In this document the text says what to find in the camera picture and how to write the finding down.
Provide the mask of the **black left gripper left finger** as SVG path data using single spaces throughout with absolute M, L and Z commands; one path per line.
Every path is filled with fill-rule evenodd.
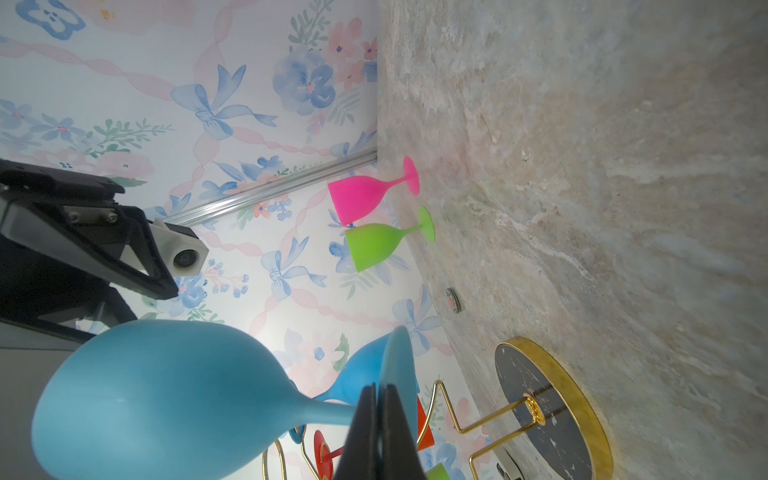
M 378 468 L 378 405 L 374 384 L 359 397 L 344 450 L 335 470 L 336 480 L 371 480 Z

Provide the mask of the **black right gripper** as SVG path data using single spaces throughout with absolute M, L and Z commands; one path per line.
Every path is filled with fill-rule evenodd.
M 137 318 L 117 284 L 155 299 L 178 287 L 144 212 L 123 206 L 115 181 L 1 162 L 1 343 L 82 345 L 86 318 L 115 327 Z

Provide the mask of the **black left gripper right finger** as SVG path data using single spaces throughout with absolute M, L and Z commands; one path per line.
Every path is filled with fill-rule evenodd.
M 394 385 L 386 386 L 380 393 L 380 478 L 427 479 Z

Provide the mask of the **lime green back wine glass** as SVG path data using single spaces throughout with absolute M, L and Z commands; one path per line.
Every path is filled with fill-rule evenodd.
M 450 475 L 442 463 L 438 463 L 426 471 L 425 476 L 427 480 L 450 480 Z

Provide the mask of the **lime green wine glass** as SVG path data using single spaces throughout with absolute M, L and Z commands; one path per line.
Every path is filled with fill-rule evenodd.
M 345 238 L 356 271 L 363 272 L 387 260 L 402 239 L 411 233 L 421 231 L 426 240 L 433 243 L 436 239 L 435 226 L 425 207 L 419 208 L 418 219 L 416 226 L 407 229 L 372 223 L 347 230 Z
M 450 480 L 450 475 L 442 463 L 438 463 L 426 471 L 425 476 L 427 480 Z

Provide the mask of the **light blue front wine glass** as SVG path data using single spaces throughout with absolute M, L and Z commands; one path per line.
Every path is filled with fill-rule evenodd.
M 301 393 L 238 329 L 138 320 L 59 367 L 35 408 L 31 444 L 57 479 L 221 479 L 289 430 L 348 426 L 355 412 Z

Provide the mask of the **magenta wine glass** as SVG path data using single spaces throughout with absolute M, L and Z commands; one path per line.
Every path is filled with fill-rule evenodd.
M 387 191 L 405 183 L 414 196 L 420 193 L 419 174 L 410 157 L 403 161 L 400 179 L 382 181 L 370 176 L 353 176 L 328 184 L 333 205 L 342 226 L 357 222 L 372 213 L 382 202 Z

